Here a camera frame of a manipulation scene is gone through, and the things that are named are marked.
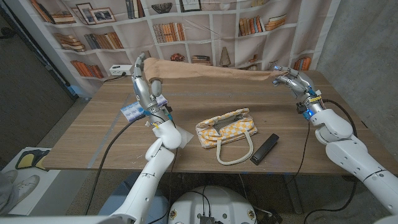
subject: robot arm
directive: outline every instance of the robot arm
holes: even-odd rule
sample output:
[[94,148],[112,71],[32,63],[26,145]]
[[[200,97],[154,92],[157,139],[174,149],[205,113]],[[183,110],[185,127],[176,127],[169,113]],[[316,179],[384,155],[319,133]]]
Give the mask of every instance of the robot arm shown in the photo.
[[171,120],[167,107],[159,108],[156,96],[162,93],[160,82],[152,83],[152,94],[149,86],[142,77],[145,54],[141,54],[134,67],[132,81],[137,101],[149,115],[150,123],[155,125],[152,129],[158,139],[149,147],[145,154],[148,161],[142,170],[124,203],[111,215],[120,217],[124,223],[144,223],[148,209],[154,198],[159,180],[173,162],[174,153],[169,149],[176,149],[181,145],[182,137]]
[[304,73],[291,68],[289,74],[277,77],[274,85],[285,84],[300,101],[297,111],[319,128],[315,135],[326,145],[326,154],[330,160],[356,176],[372,194],[394,215],[398,214],[398,178],[387,171],[371,155],[368,149],[353,134],[353,128],[331,109],[324,109],[320,91],[313,91],[311,79]]

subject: power strip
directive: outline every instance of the power strip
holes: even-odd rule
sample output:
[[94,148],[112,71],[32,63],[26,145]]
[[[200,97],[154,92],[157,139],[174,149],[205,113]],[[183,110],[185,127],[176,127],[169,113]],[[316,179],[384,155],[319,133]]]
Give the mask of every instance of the power strip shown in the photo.
[[112,65],[109,69],[111,75],[120,76],[123,72],[126,72],[126,75],[132,75],[134,70],[134,66],[132,65]]

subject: bookshelf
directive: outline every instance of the bookshelf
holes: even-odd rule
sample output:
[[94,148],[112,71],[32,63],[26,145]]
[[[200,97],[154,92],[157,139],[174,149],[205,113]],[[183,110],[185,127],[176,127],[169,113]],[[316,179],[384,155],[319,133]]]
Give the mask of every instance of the bookshelf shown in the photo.
[[[39,13],[32,7],[30,0],[19,0],[34,19],[40,30],[45,34],[49,44],[56,50],[60,58],[67,65],[70,73],[89,92],[95,93],[102,82],[110,76],[109,68],[113,64],[133,64],[138,55],[148,50],[152,57],[170,60],[170,56],[179,53],[185,57],[184,62],[191,63],[192,55],[206,55],[210,57],[213,66],[219,66],[221,50],[228,49],[231,60],[230,68],[247,67],[254,54],[258,54],[257,64],[259,70],[267,70],[269,62],[278,60],[278,65],[292,67],[296,60],[302,57],[317,57],[312,61],[310,69],[315,69],[322,51],[323,43],[319,43],[320,34],[328,31],[325,28],[325,18],[317,19],[320,15],[334,16],[334,7],[329,10],[319,9],[323,3],[309,0],[264,0],[261,6],[252,7],[250,0],[231,0],[228,10],[220,10],[219,4],[211,1],[202,1],[202,11],[181,12],[179,0],[141,0],[145,17],[129,19],[127,16],[125,0],[37,0],[43,4],[50,13],[70,11],[76,4],[89,2],[93,9],[110,7],[116,22],[97,25],[83,24],[75,16],[73,24],[51,24],[44,22]],[[153,4],[171,2],[169,13],[158,14],[151,8]],[[251,35],[241,36],[239,31],[240,18],[253,18],[260,16],[266,25],[271,17],[287,14],[284,25]],[[158,43],[153,25],[181,23],[185,29],[185,40]],[[62,49],[53,33],[74,35],[86,46],[85,52],[75,52]],[[94,49],[86,41],[85,34],[105,34],[115,32],[124,49]],[[104,78],[81,77],[71,60],[78,60],[89,65],[98,65]]]

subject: handbag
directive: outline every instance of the handbag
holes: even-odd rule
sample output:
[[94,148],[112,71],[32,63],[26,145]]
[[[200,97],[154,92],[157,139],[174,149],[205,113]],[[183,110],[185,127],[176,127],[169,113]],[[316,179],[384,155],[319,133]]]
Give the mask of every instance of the handbag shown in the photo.
[[[249,116],[249,109],[243,108],[215,116],[196,125],[200,144],[205,149],[217,147],[217,160],[223,165],[233,165],[248,159],[253,153],[253,143],[250,136],[257,133],[253,118]],[[221,145],[246,138],[249,152],[240,159],[225,162],[220,159]]]

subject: screw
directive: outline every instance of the screw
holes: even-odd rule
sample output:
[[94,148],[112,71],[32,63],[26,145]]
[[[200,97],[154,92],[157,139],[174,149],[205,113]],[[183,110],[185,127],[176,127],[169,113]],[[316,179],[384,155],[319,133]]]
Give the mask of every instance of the screw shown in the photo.
[[249,217],[250,219],[253,219],[255,216],[256,216],[256,215],[254,214],[254,211],[252,211],[252,210],[249,210],[249,211],[248,211],[248,217]]
[[170,212],[170,218],[173,220],[177,216],[177,211],[174,209]]

